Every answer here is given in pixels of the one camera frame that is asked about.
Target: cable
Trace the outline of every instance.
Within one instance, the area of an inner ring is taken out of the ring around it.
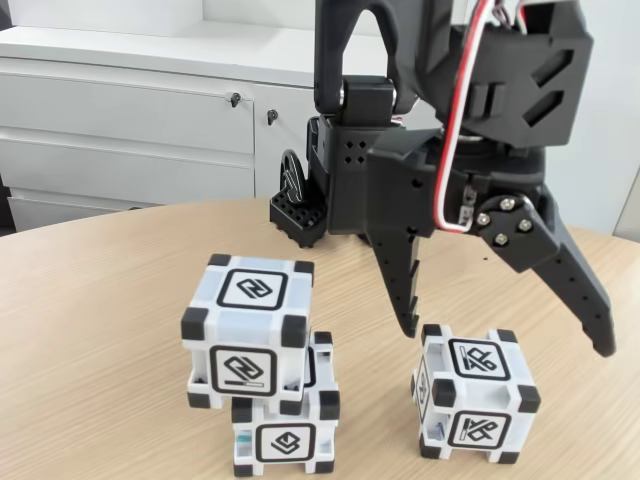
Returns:
[[[560,2],[576,2],[578,0],[520,0],[516,7],[516,22],[523,35],[527,35],[527,21],[524,17],[524,9],[531,5],[540,5],[542,3],[560,3]]]
[[[469,93],[469,85],[471,83],[471,74],[478,56],[480,48],[480,40],[484,32],[484,27],[489,15],[491,14],[494,0],[478,0],[476,7],[469,23],[464,40],[464,50],[460,67],[456,78],[456,84],[453,93],[453,103],[451,105],[451,113],[449,114],[448,126],[445,131],[444,146],[442,148],[442,156],[440,158],[440,168],[438,169],[438,177],[436,179],[436,188],[433,202],[433,216],[436,225],[441,230],[455,233],[468,232],[473,224],[473,218],[467,222],[467,225],[459,225],[457,223],[449,223],[444,216],[444,204],[447,193],[447,185],[451,176],[451,166],[453,165],[453,157],[460,136],[460,127],[462,126],[462,117],[464,116],[464,107],[466,104],[467,94]]]

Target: cabinet drawer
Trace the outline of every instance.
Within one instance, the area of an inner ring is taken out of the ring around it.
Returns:
[[[44,134],[33,138],[0,129],[0,174],[9,187],[150,204],[254,195],[249,155],[207,152],[220,162],[212,164],[157,156],[161,152],[152,146]]]
[[[233,108],[226,92],[145,88],[125,76],[119,84],[0,72],[0,126],[253,153],[251,100]]]
[[[81,218],[106,215],[118,211],[84,205],[42,202],[13,197],[9,198],[9,206],[11,207],[11,214],[13,215],[13,220],[18,232],[54,225],[56,223],[80,220]]]

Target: table surface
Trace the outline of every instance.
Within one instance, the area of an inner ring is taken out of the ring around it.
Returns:
[[[476,238],[423,241],[421,321],[460,336],[514,330],[542,396],[518,464],[425,460],[409,394],[420,341],[400,332],[372,251],[355,237],[300,250],[267,211],[265,200],[180,205],[0,239],[0,478],[232,477],[229,404],[187,406],[180,341],[214,252],[316,262],[311,324],[333,333],[343,407],[332,478],[637,478],[640,245],[574,230],[614,305],[619,350],[602,359],[535,275]]]

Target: screw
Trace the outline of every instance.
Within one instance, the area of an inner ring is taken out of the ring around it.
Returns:
[[[506,212],[513,210],[516,206],[516,201],[513,198],[505,198],[500,202],[500,208]]]
[[[498,235],[496,235],[496,238],[494,238],[493,241],[496,245],[504,247],[509,241],[509,237],[507,237],[504,233],[499,233]]]
[[[518,230],[520,230],[521,232],[528,232],[533,228],[533,223],[531,223],[531,220],[527,220],[526,218],[524,220],[521,220],[520,223],[518,224]]]
[[[478,225],[482,225],[484,227],[491,223],[491,217],[486,213],[481,213],[480,215],[478,215],[477,222],[478,222]]]

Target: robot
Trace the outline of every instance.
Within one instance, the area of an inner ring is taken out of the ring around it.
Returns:
[[[301,247],[325,232],[366,236],[408,337],[420,238],[436,229],[482,238],[513,270],[544,281],[602,356],[615,352],[609,297],[545,184],[545,148],[569,142],[593,39],[578,2],[479,0],[468,28],[453,0],[316,0],[315,106],[308,174],[283,155],[270,219]],[[361,12],[377,18],[385,77],[345,76]],[[494,14],[498,25],[488,23]],[[421,99],[442,129],[394,116]]]

